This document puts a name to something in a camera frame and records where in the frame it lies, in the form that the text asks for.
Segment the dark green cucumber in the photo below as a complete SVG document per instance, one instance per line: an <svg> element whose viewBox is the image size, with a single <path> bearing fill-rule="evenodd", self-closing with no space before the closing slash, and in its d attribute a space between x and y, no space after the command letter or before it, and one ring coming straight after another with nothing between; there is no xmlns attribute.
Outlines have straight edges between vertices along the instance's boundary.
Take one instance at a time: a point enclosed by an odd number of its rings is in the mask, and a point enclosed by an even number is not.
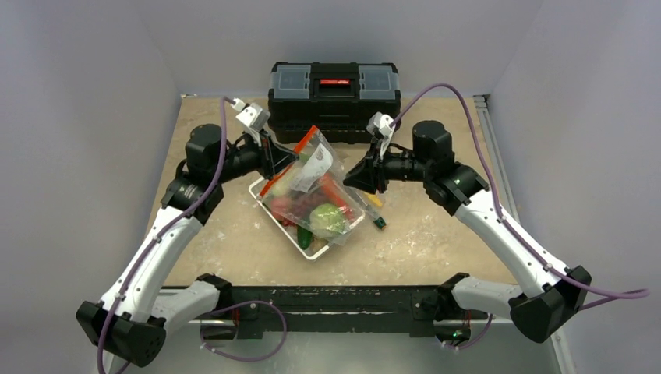
<svg viewBox="0 0 661 374"><path fill-rule="evenodd" d="M298 226L296 229L296 240L300 249L307 250L314 242L314 235L305 227Z"/></svg>

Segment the yellow handled screwdriver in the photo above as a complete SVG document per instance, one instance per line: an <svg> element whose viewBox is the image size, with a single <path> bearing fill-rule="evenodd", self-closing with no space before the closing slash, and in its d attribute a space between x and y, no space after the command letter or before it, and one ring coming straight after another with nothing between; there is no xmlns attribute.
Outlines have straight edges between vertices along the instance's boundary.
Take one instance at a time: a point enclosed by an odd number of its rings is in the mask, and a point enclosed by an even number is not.
<svg viewBox="0 0 661 374"><path fill-rule="evenodd" d="M372 204L375 208L380 209L384 206L384 201L378 194L370 194L364 192L364 195L369 200L369 203Z"/></svg>

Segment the orange plastic carrot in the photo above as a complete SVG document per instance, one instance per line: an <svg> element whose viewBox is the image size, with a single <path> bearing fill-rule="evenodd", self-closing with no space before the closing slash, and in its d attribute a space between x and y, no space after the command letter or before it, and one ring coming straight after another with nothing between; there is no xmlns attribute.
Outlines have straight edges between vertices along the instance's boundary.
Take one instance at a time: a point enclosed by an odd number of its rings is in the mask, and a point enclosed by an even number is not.
<svg viewBox="0 0 661 374"><path fill-rule="evenodd" d="M352 221L355 218L352 208L339 195L339 189L335 185L332 177L323 175L319 180L319 185L323 194L329 199L329 201L339 207L344 216Z"/></svg>

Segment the white plastic basket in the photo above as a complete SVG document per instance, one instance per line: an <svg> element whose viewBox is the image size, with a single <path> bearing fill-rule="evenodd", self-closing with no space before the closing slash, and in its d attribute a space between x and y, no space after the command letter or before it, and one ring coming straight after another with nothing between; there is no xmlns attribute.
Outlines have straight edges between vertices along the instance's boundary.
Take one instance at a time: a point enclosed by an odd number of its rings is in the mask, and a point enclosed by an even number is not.
<svg viewBox="0 0 661 374"><path fill-rule="evenodd" d="M261 178L249 186L249 193L257 201L258 206L264 209L267 217L275 222L277 228L285 234L288 240L294 245L295 249L298 250L304 256L304 258L309 261L314 261L320 258L336 245L345 244L352 232L366 218L366 208L361 205L361 201L357 197L353 196L349 190L339 185L333 174L326 173L325 175L332 177L335 185L339 189L339 195L352 208L355 218L352 221L345 218L346 229L343 235L339 235L334 238L318 238L314 235L314 242L307 250L302 250L299 248L296 240L296 229L298 226L302 226L309 230L309 223L285 226L273 217L268 208L268 205L269 201L275 196L291 196L296 198L297 196L310 194L313 194L318 198L320 205L331 203L329 199L323 194L319 185L319 180L321 177L314 181L308 189L304 189L302 181L294 178L291 175L286 175L277 181L268 181L264 178Z"/></svg>

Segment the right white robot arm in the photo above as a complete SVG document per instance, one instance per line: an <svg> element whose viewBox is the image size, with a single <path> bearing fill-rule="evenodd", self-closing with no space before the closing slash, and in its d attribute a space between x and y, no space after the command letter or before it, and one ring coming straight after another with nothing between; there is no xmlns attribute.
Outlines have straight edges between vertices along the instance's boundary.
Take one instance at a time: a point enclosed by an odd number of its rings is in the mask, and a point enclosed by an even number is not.
<svg viewBox="0 0 661 374"><path fill-rule="evenodd" d="M421 182L427 196L470 228L513 274L516 284L480 280L466 274L440 288L437 305L449 317L478 310L508 318L529 340L545 342L583 306L591 274L570 268L545 250L493 201L486 181L454 158L451 134L437 121L412 129L412 149L392 152L391 118L368 124L373 137L366 155L344 179L364 192L385 192L390 181Z"/></svg>

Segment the green handled screwdriver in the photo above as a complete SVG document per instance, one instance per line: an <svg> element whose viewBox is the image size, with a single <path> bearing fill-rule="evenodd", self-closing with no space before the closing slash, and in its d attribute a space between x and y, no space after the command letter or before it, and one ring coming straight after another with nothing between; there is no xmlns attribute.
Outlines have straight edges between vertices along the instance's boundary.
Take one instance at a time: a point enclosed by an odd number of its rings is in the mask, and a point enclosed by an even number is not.
<svg viewBox="0 0 661 374"><path fill-rule="evenodd" d="M384 220L384 218L380 214L375 214L371 215L370 219L374 226L379 229L380 231L383 231L387 227L387 222Z"/></svg>

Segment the aluminium table edge rail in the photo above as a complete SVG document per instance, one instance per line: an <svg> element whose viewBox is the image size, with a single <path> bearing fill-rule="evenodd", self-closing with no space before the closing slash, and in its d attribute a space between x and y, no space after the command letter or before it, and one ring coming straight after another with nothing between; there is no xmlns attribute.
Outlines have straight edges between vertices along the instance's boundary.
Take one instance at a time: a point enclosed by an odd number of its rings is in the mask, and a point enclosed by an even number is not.
<svg viewBox="0 0 661 374"><path fill-rule="evenodd" d="M475 95L472 97L479 117L479 123L482 127L482 134L486 143L492 164L493 176L497 183L497 191L501 205L513 217L516 222L520 222L518 208L514 201L511 191L509 178L504 167L504 160L501 156L500 148L497 142L495 128L490 116L487 99L488 95Z"/></svg>

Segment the pink peach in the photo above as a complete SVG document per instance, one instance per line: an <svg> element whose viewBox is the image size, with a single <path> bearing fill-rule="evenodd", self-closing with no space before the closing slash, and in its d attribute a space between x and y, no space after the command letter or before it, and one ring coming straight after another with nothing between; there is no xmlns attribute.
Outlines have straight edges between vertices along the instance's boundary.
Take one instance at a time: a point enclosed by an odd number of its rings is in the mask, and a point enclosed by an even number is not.
<svg viewBox="0 0 661 374"><path fill-rule="evenodd" d="M268 208L277 221L286 221L292 201L288 196L275 196L269 201Z"/></svg>

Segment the green cabbage head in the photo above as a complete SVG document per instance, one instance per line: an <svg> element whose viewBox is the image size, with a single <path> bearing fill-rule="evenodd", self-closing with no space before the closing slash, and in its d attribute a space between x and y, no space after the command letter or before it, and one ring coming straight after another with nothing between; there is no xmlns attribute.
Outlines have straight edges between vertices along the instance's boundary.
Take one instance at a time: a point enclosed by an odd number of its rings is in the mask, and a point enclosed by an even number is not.
<svg viewBox="0 0 661 374"><path fill-rule="evenodd" d="M334 238L346 229L344 212L332 203L317 206L309 214L309 230L318 238Z"/></svg>

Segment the black plastic toolbox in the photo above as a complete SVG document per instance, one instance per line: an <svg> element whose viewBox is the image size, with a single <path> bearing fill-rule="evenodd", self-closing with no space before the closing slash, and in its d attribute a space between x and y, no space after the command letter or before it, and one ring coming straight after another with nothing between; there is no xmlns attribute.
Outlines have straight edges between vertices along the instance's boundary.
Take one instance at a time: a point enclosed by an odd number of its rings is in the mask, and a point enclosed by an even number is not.
<svg viewBox="0 0 661 374"><path fill-rule="evenodd" d="M369 143L366 127L375 113L400 114L398 69L389 62L277 62L267 105L279 143L298 143L312 126L331 143Z"/></svg>

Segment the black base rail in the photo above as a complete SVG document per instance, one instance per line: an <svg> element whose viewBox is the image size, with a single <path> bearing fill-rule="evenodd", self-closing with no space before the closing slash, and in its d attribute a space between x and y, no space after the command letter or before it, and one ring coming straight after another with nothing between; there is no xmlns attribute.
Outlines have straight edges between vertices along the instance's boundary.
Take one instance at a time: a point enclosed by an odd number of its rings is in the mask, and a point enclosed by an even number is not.
<svg viewBox="0 0 661 374"><path fill-rule="evenodd" d="M486 321L485 312L448 304L440 287L417 286L234 286L201 320L237 326L239 339L266 332L406 333L410 337L448 335L451 323Z"/></svg>

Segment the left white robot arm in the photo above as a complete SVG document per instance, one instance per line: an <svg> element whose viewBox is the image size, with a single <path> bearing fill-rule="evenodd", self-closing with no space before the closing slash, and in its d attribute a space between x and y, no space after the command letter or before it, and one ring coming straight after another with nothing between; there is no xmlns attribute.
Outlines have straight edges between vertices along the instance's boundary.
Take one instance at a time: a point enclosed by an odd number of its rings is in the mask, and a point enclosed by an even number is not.
<svg viewBox="0 0 661 374"><path fill-rule="evenodd" d="M272 179L297 160L265 130L246 130L229 142L215 124L192 130L152 227L118 280L97 302L84 302L76 320L97 349L97 370L115 359L149 365L166 337L198 316L236 316L230 282L205 273L171 297L161 288L192 239L224 198L222 185L251 172Z"/></svg>

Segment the clear zip top bag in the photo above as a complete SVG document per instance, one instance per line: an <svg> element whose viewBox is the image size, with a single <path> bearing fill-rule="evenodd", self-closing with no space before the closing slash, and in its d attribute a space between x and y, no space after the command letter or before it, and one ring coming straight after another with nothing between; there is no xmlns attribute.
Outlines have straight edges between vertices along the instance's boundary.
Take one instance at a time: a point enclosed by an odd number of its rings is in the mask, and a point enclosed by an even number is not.
<svg viewBox="0 0 661 374"><path fill-rule="evenodd" d="M334 148L313 126L294 151L298 160L261 189L260 201L301 249L345 244L366 212L341 184L345 174Z"/></svg>

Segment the red grape bunch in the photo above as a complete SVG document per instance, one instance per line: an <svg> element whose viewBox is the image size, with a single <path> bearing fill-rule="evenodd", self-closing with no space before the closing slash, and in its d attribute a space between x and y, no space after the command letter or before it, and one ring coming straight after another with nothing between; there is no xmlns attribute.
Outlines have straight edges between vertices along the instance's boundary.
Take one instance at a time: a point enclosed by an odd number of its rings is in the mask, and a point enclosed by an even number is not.
<svg viewBox="0 0 661 374"><path fill-rule="evenodd" d="M279 221L285 226L300 225L309 223L309 214L317 206L320 205L318 198L313 195L301 195L293 198L289 196L292 201L289 210L288 219L286 221Z"/></svg>

